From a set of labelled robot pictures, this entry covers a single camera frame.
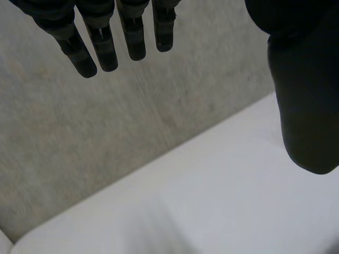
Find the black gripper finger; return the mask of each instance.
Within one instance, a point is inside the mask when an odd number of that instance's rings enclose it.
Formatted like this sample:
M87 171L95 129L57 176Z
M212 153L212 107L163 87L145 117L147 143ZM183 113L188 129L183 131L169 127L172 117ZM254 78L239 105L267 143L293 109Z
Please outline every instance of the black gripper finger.
M156 47L166 52L173 47L173 29L175 21L174 8L165 8L153 0L153 19Z
M146 46L142 14L149 0L118 0L117 7L128 54L134 61L144 59Z

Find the white sheet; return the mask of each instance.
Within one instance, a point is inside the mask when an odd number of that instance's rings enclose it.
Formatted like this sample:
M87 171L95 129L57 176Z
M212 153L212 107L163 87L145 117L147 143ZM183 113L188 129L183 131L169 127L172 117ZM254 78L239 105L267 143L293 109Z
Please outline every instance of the white sheet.
M11 241L0 230L0 254L10 254L12 247L13 247L13 245L12 245Z
M271 95L28 233L13 254L319 254L339 170L289 159Z

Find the white surface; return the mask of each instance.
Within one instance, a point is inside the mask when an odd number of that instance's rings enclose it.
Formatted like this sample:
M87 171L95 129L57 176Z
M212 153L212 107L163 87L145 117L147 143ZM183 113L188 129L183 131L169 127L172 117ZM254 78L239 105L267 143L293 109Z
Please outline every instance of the white surface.
M274 95L31 231L17 254L325 253L339 171L298 168Z
M11 248L13 247L10 240L0 230L0 254L10 254Z

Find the white fabric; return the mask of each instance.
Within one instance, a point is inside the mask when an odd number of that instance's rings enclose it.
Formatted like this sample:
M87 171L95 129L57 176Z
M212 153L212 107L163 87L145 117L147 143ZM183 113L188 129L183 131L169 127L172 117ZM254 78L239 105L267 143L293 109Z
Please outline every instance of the white fabric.
M319 254L339 170L288 157L271 95L28 233L13 254Z
M0 230L0 254L10 254L12 247L13 247L13 245L12 245L11 241Z

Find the gray concrete wall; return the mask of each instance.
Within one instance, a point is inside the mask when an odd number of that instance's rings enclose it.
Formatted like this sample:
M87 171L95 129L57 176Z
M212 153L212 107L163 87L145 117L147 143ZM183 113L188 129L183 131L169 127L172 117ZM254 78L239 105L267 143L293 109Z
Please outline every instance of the gray concrete wall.
M115 13L119 69L84 79L1 0L0 229L13 241L273 91L267 35L243 1L182 0L177 14L174 48L159 53L146 9L147 57L133 62Z

